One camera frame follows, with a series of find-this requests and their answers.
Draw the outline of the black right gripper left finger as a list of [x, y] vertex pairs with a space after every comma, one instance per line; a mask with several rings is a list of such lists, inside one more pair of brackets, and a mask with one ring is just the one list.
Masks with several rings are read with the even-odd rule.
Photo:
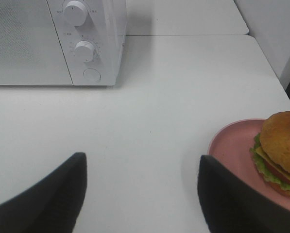
[[77, 152], [35, 185], [0, 204], [0, 233], [73, 232], [86, 189], [86, 154]]

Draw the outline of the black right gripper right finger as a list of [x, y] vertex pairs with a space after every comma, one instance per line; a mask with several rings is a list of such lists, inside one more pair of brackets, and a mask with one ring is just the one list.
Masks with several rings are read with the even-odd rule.
[[197, 191], [212, 233], [290, 233], [290, 210], [252, 189], [210, 155], [200, 158]]

